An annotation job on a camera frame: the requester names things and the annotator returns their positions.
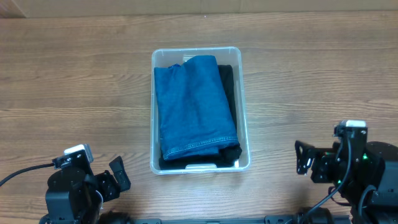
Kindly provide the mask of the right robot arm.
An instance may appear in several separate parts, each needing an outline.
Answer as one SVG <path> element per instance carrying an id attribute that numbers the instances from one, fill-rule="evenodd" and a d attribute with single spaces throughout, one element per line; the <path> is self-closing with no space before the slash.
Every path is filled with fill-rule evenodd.
<path id="1" fill-rule="evenodd" d="M 353 223 L 397 223 L 397 147 L 350 139 L 317 148 L 295 142 L 297 173 L 310 171 L 317 184 L 331 184 L 351 207 Z"/>

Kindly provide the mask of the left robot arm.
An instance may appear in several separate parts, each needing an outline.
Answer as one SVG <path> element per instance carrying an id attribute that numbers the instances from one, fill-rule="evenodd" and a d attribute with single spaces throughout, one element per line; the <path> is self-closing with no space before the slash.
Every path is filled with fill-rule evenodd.
<path id="1" fill-rule="evenodd" d="M 82 152 L 53 160 L 58 171 L 48 181 L 45 194 L 48 214 L 43 224 L 132 223 L 126 213 L 101 213 L 105 202 L 119 198 L 131 188 L 120 156 L 109 163 L 111 170 L 94 175 Z"/>

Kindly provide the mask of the sparkly blue cloth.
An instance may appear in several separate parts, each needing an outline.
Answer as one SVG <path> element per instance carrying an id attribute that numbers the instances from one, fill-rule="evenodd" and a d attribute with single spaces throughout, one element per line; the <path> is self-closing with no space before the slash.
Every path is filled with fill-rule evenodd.
<path id="1" fill-rule="evenodd" d="M 176 63 L 174 65 L 169 66 L 168 68 L 175 68 L 175 67 L 181 67 L 181 65 Z"/>

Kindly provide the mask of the blue denim jeans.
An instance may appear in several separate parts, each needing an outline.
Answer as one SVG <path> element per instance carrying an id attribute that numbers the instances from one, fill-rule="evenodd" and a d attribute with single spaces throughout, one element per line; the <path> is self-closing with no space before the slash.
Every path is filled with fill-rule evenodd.
<path id="1" fill-rule="evenodd" d="M 165 160 L 218 155 L 239 144 L 215 56 L 156 67 L 154 78 Z"/>

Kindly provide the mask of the black cloth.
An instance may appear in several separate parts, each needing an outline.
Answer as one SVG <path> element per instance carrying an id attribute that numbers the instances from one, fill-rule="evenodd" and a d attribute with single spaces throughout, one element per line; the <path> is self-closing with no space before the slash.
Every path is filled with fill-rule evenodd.
<path id="1" fill-rule="evenodd" d="M 240 158 L 242 149 L 240 145 L 229 146 L 219 150 L 219 155 L 215 159 L 218 167 L 232 167 L 236 160 Z"/>
<path id="2" fill-rule="evenodd" d="M 217 160 L 217 155 L 189 156 L 172 160 L 165 160 L 161 157 L 159 159 L 159 167 L 161 170 L 185 169 L 186 166 L 191 164 L 214 164 Z"/>
<path id="3" fill-rule="evenodd" d="M 231 117 L 233 119 L 235 128 L 237 128 L 236 120 L 236 104 L 234 97 L 234 75 L 233 68 L 231 65 L 218 65 L 218 70 L 220 73 L 221 82 L 224 88 L 224 93 L 226 95 Z"/>

